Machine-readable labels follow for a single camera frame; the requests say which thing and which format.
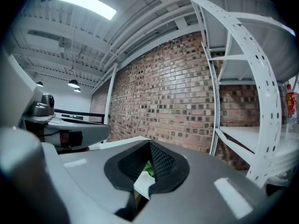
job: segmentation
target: bottle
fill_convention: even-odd
[[[286,118],[286,130],[287,132],[295,132],[297,124],[297,100],[296,93],[292,91],[290,84],[286,85],[286,105],[287,105],[287,118]]]

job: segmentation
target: shelf board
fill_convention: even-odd
[[[246,148],[252,152],[256,152],[256,146],[258,143],[260,127],[220,127],[223,133],[228,134],[238,142],[242,143]],[[286,126],[282,126],[279,152],[283,152],[288,149],[299,148],[299,125],[296,126],[295,133],[287,133]]]

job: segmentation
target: railing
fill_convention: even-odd
[[[69,118],[74,118],[74,119],[80,119],[83,120],[83,116],[89,116],[89,117],[101,117],[101,121],[93,121],[95,123],[104,123],[104,114],[95,114],[95,113],[86,113],[86,112],[76,112],[76,111],[68,111],[68,110],[60,110],[60,109],[55,109],[55,113],[61,113],[63,117],[69,117]]]

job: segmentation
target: red label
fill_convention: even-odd
[[[286,95],[286,105],[288,108],[288,118],[292,118],[295,113],[295,105],[296,105],[296,93],[289,92]]]

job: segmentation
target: ceiling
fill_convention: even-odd
[[[7,47],[27,72],[75,76],[94,87],[115,62],[122,67],[155,41],[199,30],[189,0],[100,1],[117,11],[112,20],[58,0],[28,0],[7,33]]]

